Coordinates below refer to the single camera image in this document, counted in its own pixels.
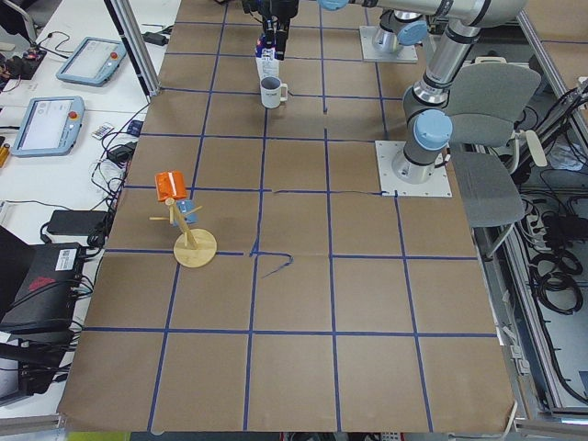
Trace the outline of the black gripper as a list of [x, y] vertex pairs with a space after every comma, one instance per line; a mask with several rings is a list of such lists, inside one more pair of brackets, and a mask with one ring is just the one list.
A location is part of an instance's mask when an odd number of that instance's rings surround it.
[[[279, 61], [285, 59], [287, 48], [289, 21], [299, 12], [298, 0], [259, 0], [256, 2], [258, 12], [263, 17], [263, 32], [265, 46], [275, 46], [275, 58]], [[276, 30], [272, 17], [278, 20]]]

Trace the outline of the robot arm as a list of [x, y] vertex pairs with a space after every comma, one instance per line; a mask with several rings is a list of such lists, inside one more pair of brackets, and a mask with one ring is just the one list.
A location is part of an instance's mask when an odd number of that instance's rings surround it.
[[483, 28], [494, 28], [513, 19], [525, 1], [364, 1], [363, 7], [419, 13], [448, 19], [446, 30], [420, 81], [402, 100], [407, 121], [407, 141], [391, 162], [403, 182], [421, 185], [429, 180], [435, 160], [453, 131], [442, 110], [448, 91]]
[[[361, 1], [363, 7], [379, 7], [379, 26], [372, 37], [371, 47], [384, 54], [398, 52], [400, 47], [420, 43], [428, 33], [423, 13], [398, 7], [380, 6], [377, 1]], [[290, 21], [299, 13], [299, 1], [242, 1], [243, 12], [258, 13], [263, 28], [264, 48], [272, 50], [274, 58], [285, 59]]]

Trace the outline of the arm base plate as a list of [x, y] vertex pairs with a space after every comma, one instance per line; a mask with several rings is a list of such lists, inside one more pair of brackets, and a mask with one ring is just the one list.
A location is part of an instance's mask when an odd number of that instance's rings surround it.
[[386, 197], [451, 198], [452, 191], [441, 152], [429, 165], [411, 163], [404, 141], [375, 141], [380, 193]]
[[380, 26], [360, 27], [359, 39], [365, 62], [416, 64], [418, 61], [414, 45], [401, 45], [394, 33], [383, 30]]

